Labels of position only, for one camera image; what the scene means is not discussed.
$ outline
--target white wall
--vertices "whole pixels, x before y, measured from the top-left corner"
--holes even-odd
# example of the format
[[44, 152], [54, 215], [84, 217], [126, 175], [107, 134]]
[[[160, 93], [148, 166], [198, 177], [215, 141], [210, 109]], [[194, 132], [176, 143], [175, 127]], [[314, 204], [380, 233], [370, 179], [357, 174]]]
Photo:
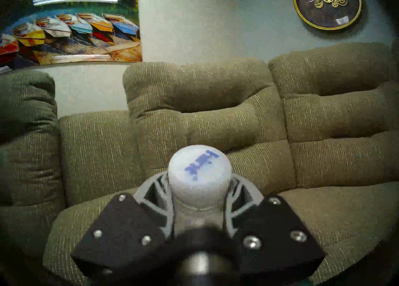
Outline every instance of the white wall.
[[[267, 62], [292, 50], [339, 42], [390, 45], [395, 34], [379, 0], [363, 0], [363, 5], [358, 22], [341, 33], [304, 23], [292, 0], [139, 0], [143, 60], [185, 64], [250, 56]], [[127, 66], [88, 63], [38, 70], [54, 77], [62, 117], [127, 109], [122, 87]]]

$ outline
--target couch armrest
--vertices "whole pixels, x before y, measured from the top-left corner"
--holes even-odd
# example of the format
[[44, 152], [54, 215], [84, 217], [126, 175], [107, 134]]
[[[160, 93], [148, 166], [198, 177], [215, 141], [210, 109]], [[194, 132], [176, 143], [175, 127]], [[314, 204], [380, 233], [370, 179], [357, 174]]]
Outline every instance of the couch armrest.
[[0, 77], [0, 231], [41, 257], [65, 208], [54, 80], [35, 71]]

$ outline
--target couch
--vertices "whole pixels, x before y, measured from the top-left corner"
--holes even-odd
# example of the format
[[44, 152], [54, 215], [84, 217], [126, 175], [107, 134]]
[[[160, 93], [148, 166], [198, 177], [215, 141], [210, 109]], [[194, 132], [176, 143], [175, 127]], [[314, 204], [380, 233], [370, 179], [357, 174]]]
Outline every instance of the couch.
[[10, 285], [86, 285], [69, 254], [110, 199], [205, 144], [304, 221], [328, 254], [312, 284], [384, 285], [399, 264], [398, 53], [346, 43], [268, 64], [135, 63], [128, 111], [59, 119], [49, 75], [1, 76], [0, 270]]

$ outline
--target white cap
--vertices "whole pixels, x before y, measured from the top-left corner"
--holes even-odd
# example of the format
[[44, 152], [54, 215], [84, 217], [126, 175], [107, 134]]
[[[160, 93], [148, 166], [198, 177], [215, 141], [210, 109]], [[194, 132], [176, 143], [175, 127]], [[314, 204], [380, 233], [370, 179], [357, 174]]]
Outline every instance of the white cap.
[[172, 156], [168, 177], [174, 196], [183, 205], [206, 209], [216, 206], [226, 196], [231, 165], [218, 149], [191, 145]]

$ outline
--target back cushion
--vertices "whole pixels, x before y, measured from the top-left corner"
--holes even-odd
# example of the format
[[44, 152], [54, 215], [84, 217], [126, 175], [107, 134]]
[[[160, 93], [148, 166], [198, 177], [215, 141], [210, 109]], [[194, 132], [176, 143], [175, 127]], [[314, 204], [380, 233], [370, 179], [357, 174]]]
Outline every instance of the back cushion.
[[146, 177], [194, 144], [227, 154], [265, 194], [295, 188], [280, 96], [267, 65], [135, 63], [123, 76]]
[[36, 71], [0, 78], [0, 225], [26, 255], [41, 257], [65, 208], [54, 80]]
[[298, 187], [399, 179], [399, 84], [391, 50], [347, 43], [269, 62]]
[[141, 185], [141, 160], [128, 111], [64, 116], [62, 172], [69, 206]]

